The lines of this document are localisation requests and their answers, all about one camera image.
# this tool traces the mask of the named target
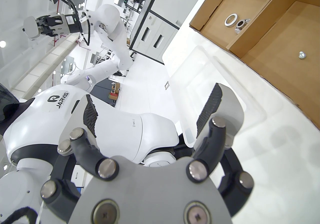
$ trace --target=bolt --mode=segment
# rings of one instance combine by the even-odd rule
[[[82,128],[75,128],[70,132],[70,139],[75,140],[80,138],[83,135],[84,131]]]
[[[101,162],[98,168],[98,174],[101,178],[107,179],[114,175],[116,172],[117,165],[112,159],[105,159]]]
[[[300,52],[299,52],[299,58],[300,58],[301,60],[304,60],[304,59],[306,58],[306,54],[305,54],[303,51],[300,51]]]
[[[65,139],[64,141],[60,142],[60,144],[57,147],[57,151],[58,151],[58,153],[64,154],[67,151],[69,151],[70,148],[71,148],[70,140]]]
[[[203,208],[194,206],[188,211],[188,221],[190,224],[207,224],[208,216]]]
[[[101,201],[95,207],[92,217],[94,224],[115,224],[119,219],[118,205],[110,199]]]
[[[247,172],[242,172],[239,175],[239,182],[243,187],[247,189],[253,188],[254,186],[254,180],[252,176]]]
[[[212,123],[218,128],[224,128],[226,126],[224,119],[219,116],[213,117]]]
[[[208,177],[207,168],[200,161],[194,160],[189,164],[189,173],[197,181],[203,181]]]
[[[46,181],[41,187],[40,194],[42,198],[51,197],[57,190],[56,183],[52,180]]]

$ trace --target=jarvis logo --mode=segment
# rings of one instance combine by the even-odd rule
[[[59,99],[59,102],[57,103],[57,107],[61,108],[61,106],[63,105],[63,102],[65,101],[68,95],[69,95],[68,92],[65,92],[63,94],[63,96]]]
[[[48,102],[57,102],[57,99],[60,98],[59,96],[51,96],[48,99]]]

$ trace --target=white table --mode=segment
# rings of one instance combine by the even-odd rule
[[[162,59],[172,77],[201,45],[209,56],[220,60],[263,110],[263,120],[241,129],[234,140],[233,149],[243,169],[254,178],[255,187],[233,223],[320,223],[319,130],[253,70],[189,27],[203,1],[194,6]],[[172,87],[172,92],[184,88]],[[210,176],[216,185],[222,174],[218,167]]]

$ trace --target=ceiling light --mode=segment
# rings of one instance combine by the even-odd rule
[[[5,41],[0,41],[0,48],[4,48],[6,46],[6,42]]]

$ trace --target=white robotic arm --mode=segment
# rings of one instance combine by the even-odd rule
[[[76,12],[72,1],[62,1],[73,7]],[[103,44],[112,51],[111,57],[89,69],[68,73],[61,79],[62,84],[70,84],[87,92],[90,92],[95,84],[118,70],[129,69],[133,63],[127,48],[124,24],[118,9],[112,5],[102,5],[96,11],[83,10],[81,19],[77,13],[60,14],[54,17],[44,16],[38,19],[28,17],[24,21],[23,31],[31,39],[37,38],[40,34],[53,37],[57,34],[80,32],[82,35],[88,34],[88,42],[85,39],[88,45],[90,35],[96,31]]]

